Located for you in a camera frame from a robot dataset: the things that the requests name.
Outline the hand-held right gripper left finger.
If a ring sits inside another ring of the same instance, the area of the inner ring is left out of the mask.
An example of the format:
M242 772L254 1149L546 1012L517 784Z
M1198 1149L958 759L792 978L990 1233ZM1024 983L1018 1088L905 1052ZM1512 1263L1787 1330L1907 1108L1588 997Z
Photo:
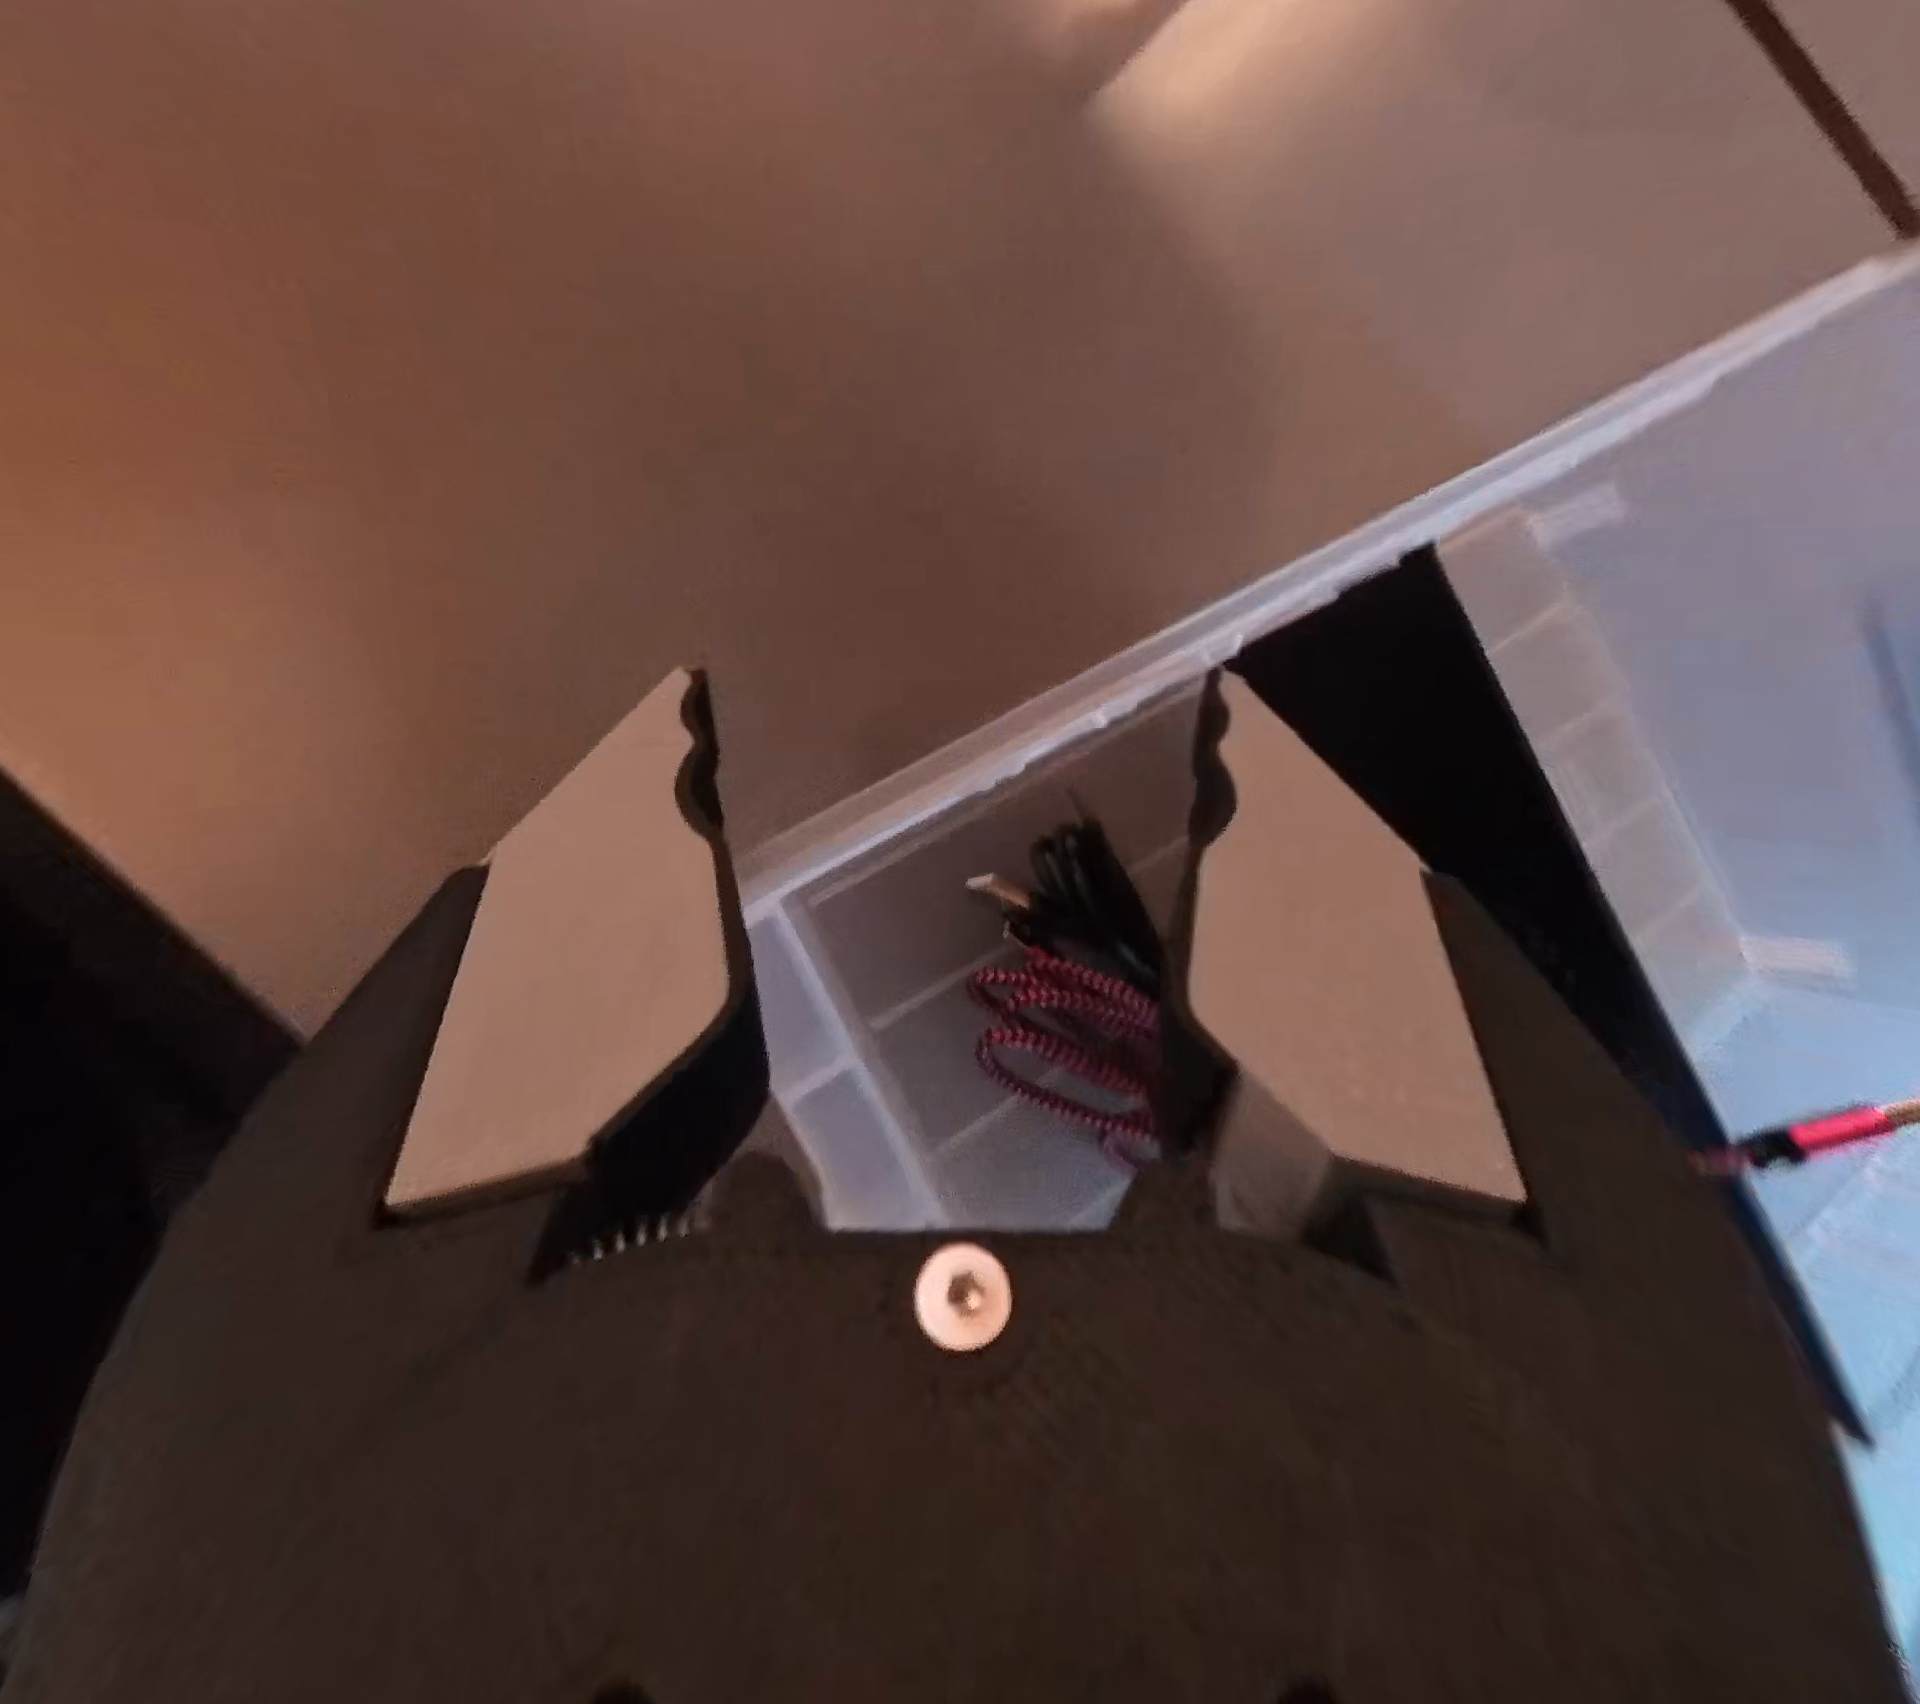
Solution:
M772 1101L719 764L673 667L494 843L386 1219L540 1200L538 1280L694 1228Z

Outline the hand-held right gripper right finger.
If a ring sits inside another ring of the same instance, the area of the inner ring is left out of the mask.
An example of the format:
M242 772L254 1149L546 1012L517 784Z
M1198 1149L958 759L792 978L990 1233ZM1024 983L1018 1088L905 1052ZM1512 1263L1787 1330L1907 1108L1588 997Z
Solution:
M1198 706L1164 978L1183 1141L1226 1230L1333 1233L1377 1198L1525 1211L1426 863L1233 670Z

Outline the clear plastic box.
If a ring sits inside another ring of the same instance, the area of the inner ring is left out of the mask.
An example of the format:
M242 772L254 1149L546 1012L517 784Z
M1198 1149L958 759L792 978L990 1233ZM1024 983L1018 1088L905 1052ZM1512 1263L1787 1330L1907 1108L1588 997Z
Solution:
M1118 1168L972 1064L963 900L1086 795L1179 875L1179 722L1264 644L1323 732L1512 719L1693 1134L1916 1093L1916 244L1123 648L748 863L777 1097L855 1228L1092 1226Z

